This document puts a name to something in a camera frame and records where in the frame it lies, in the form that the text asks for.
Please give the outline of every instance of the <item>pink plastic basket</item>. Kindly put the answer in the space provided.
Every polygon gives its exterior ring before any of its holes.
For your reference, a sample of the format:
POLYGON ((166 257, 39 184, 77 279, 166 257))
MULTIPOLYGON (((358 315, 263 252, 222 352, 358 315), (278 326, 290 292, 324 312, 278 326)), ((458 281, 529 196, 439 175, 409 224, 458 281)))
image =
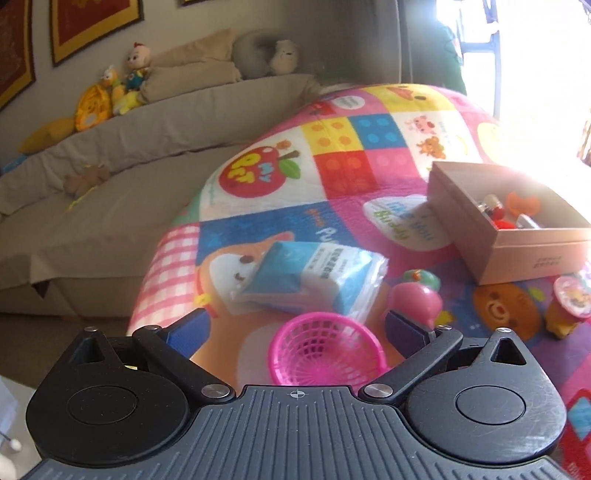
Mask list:
POLYGON ((335 313, 307 313, 287 322, 271 342, 271 377, 277 385, 351 385, 356 393, 386 369, 378 339, 335 313))

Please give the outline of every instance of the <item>red square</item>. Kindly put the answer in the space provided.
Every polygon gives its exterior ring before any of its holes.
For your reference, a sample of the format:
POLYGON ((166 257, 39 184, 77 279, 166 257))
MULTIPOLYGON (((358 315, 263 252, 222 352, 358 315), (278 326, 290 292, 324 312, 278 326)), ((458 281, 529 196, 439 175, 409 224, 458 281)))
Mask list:
POLYGON ((374 192, 379 189, 364 151, 315 155, 328 199, 374 192))

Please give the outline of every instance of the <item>printed bear face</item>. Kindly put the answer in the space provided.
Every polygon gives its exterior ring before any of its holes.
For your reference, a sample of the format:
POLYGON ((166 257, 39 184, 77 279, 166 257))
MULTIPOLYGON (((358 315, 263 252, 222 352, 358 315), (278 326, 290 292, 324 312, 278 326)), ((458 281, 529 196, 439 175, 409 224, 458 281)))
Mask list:
POLYGON ((477 287, 472 299, 478 315, 491 330, 508 327, 525 341, 541 327, 540 312, 533 299, 515 284, 477 287))

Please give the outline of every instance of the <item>cardboard box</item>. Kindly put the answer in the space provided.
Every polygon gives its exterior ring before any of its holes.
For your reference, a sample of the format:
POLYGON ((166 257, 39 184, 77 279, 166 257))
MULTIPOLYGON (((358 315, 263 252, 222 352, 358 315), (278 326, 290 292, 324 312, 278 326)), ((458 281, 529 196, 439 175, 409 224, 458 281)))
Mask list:
POLYGON ((522 172, 490 164, 434 162, 429 206, 479 285, 572 273, 585 264, 591 224, 549 187, 522 172), (535 195, 541 229, 497 230, 477 202, 494 193, 535 195))

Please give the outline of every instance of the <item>picture frame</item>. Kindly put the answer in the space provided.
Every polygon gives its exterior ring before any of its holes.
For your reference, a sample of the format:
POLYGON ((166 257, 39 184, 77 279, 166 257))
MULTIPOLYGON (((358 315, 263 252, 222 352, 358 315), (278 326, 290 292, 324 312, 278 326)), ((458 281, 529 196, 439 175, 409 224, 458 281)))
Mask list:
POLYGON ((181 7, 186 7, 187 5, 193 4, 200 4, 201 2, 207 2, 207 0, 180 0, 181 7))
POLYGON ((0 4, 0 111, 35 82, 33 0, 0 4))
POLYGON ((51 0, 50 9, 54 67, 93 43, 144 19, 142 0, 51 0))

